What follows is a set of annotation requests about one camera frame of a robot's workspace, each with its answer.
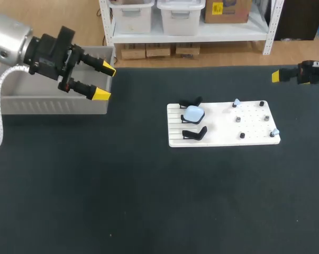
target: wooden floor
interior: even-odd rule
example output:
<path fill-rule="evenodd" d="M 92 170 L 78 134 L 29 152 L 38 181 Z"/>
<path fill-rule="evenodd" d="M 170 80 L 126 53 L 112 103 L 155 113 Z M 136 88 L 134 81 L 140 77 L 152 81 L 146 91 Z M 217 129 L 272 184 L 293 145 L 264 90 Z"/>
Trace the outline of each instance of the wooden floor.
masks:
<path fill-rule="evenodd" d="M 34 35 L 57 36 L 62 25 L 76 31 L 74 43 L 102 45 L 102 20 L 96 16 L 98 0 L 0 0 L 0 12 L 30 25 Z M 217 42 L 201 45 L 197 60 L 121 60 L 117 67 L 206 67 L 246 65 L 295 65 L 303 60 L 319 60 L 319 40 L 275 42 L 269 56 L 262 55 L 263 42 Z"/>

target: light blue cushion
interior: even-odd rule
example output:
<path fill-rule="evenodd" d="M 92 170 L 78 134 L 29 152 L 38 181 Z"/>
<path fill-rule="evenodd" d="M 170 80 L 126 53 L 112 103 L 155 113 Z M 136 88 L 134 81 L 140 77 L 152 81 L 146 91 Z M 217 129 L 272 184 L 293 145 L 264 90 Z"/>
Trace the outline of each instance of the light blue cushion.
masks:
<path fill-rule="evenodd" d="M 190 122 L 198 122 L 204 115 L 204 110 L 197 106 L 188 106 L 184 113 L 184 119 Z"/>

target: shelf leg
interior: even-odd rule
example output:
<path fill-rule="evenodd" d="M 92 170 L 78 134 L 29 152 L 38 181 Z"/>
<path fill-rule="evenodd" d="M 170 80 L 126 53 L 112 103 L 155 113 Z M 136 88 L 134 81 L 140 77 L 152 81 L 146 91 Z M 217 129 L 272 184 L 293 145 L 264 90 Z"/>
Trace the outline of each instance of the shelf leg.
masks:
<path fill-rule="evenodd" d="M 115 22 L 111 22 L 110 8 L 107 4 L 107 0 L 99 0 L 99 6 L 101 8 L 106 44 L 108 46 L 114 46 L 112 36 L 115 29 Z"/>
<path fill-rule="evenodd" d="M 265 42 L 263 55 L 269 55 L 271 53 L 271 49 L 275 40 L 276 31 L 277 31 L 283 5 L 284 5 L 284 0 L 271 1 L 272 15 L 271 15 L 270 26 L 269 26 L 269 31 L 268 31 L 266 42 Z"/>

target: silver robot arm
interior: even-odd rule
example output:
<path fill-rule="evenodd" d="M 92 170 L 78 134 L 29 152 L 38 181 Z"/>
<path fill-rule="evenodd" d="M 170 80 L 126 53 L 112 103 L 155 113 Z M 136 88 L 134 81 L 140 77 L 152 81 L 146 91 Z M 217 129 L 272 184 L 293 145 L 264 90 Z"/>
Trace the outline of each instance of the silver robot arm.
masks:
<path fill-rule="evenodd" d="M 0 13 L 1 63 L 9 66 L 22 64 L 31 39 L 31 27 Z"/>
<path fill-rule="evenodd" d="M 48 34 L 38 38 L 32 35 L 31 27 L 0 13 L 0 62 L 8 66 L 25 64 L 31 75 L 38 73 L 58 80 L 58 89 L 66 93 L 72 89 L 90 100 L 108 100 L 109 92 L 71 78 L 80 62 L 109 76 L 116 73 L 104 59 L 85 54 L 84 49 L 72 44 L 74 35 L 73 30 L 62 26 L 57 38 Z"/>

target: cardboard box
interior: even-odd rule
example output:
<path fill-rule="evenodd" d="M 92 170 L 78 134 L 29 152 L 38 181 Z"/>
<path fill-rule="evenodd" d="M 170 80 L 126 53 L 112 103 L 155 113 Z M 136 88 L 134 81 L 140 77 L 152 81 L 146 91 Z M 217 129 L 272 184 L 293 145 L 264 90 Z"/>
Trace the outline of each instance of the cardboard box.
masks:
<path fill-rule="evenodd" d="M 171 45 L 167 43 L 148 43 L 147 57 L 170 57 Z"/>
<path fill-rule="evenodd" d="M 200 53 L 199 43 L 177 43 L 176 56 L 182 58 L 196 59 Z"/>
<path fill-rule="evenodd" d="M 206 0 L 205 23 L 247 23 L 252 0 Z"/>
<path fill-rule="evenodd" d="M 144 59 L 145 44 L 125 44 L 122 51 L 122 59 Z"/>

